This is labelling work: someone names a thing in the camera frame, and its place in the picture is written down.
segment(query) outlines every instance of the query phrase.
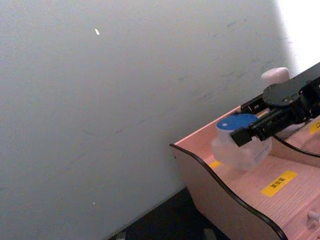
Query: yellow sticker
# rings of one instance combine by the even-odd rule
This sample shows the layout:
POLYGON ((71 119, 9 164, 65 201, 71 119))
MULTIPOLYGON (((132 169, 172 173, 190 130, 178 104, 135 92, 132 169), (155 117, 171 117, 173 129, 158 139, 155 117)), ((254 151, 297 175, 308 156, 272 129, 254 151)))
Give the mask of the yellow sticker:
POLYGON ((315 123, 312 123, 310 125, 309 133, 312 135, 312 134, 315 134, 319 130, 320 130, 320 120, 315 123))
POLYGON ((210 168, 214 169, 215 167, 218 167, 221 164, 219 161, 214 161, 209 165, 210 168))
POLYGON ((296 172, 285 171, 268 186, 266 186, 263 190, 261 190, 261 193, 268 197, 272 197, 296 176, 298 176, 298 173, 296 172))

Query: curved wooden panel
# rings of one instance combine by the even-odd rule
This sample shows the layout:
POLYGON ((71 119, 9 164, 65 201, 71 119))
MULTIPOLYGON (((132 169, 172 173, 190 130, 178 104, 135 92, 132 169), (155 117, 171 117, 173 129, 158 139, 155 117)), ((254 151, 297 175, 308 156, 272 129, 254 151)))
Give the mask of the curved wooden panel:
POLYGON ((270 218, 239 198, 196 154, 171 144, 197 209, 232 240, 288 240, 270 218))

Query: white wall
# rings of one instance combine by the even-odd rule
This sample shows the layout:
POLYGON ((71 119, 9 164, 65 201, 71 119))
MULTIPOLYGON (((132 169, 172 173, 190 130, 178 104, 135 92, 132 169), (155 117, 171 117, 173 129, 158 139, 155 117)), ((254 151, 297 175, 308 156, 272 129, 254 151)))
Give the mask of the white wall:
POLYGON ((0 39, 0 239, 111 236, 184 187, 169 143, 288 65, 265 0, 3 0, 0 39))

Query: blue bottle cap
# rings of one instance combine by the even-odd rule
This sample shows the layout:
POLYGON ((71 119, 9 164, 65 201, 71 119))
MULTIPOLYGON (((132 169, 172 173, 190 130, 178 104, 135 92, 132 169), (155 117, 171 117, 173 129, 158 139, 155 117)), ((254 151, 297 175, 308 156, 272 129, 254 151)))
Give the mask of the blue bottle cap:
POLYGON ((216 127, 220 130, 225 131, 234 131, 241 127, 246 128, 249 124, 255 122, 258 119, 256 115, 248 113, 239 113, 235 115, 227 116, 224 119, 221 119, 216 127))

